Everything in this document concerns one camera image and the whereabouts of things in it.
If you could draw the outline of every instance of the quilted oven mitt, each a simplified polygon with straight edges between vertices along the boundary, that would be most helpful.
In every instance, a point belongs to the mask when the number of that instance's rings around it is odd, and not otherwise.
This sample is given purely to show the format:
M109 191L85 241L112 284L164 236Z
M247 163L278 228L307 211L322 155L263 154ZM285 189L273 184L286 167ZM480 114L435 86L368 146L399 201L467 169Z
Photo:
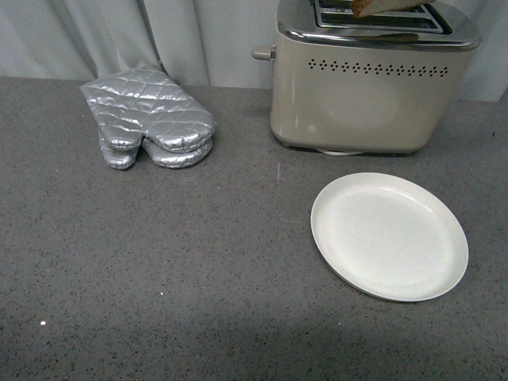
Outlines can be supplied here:
M141 145L155 164L169 168L196 164L212 148L212 115L158 68L97 79L81 91L110 167L132 166Z

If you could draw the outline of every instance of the toaster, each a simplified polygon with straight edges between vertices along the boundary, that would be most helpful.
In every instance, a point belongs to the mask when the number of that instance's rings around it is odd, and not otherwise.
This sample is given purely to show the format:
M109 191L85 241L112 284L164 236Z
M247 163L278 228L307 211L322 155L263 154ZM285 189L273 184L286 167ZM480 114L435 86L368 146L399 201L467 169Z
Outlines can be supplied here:
M430 139L475 55L477 28L434 2L355 17L350 1L280 0L271 130L330 154L411 153Z

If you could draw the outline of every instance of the toast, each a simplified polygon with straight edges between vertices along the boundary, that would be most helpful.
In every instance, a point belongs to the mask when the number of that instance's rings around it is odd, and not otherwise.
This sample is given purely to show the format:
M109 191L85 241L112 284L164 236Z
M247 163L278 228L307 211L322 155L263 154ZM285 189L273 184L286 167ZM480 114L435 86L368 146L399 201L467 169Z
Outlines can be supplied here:
M352 0L351 8L356 17L371 16L389 10L404 10L421 6L434 0Z

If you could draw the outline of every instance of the white curtain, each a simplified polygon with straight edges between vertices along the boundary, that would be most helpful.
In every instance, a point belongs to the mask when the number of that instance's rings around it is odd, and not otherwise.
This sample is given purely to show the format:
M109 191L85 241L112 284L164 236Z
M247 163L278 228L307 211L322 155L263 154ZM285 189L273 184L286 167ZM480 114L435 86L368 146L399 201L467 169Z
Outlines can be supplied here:
M508 1L441 1L483 36L457 98L508 102ZM0 75L93 79L160 58L180 84L269 88L271 65L250 52L274 43L277 3L0 0Z
M136 0L0 0L0 75L93 79L153 63Z

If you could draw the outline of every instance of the plate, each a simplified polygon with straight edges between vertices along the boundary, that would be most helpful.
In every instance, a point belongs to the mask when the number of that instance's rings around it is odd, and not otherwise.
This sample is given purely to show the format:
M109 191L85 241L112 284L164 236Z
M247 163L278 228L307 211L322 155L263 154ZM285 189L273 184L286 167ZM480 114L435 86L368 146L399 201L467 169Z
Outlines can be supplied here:
M468 266L468 242L450 209L392 175L356 173L327 185L310 217L317 247L368 294L419 302L450 291Z

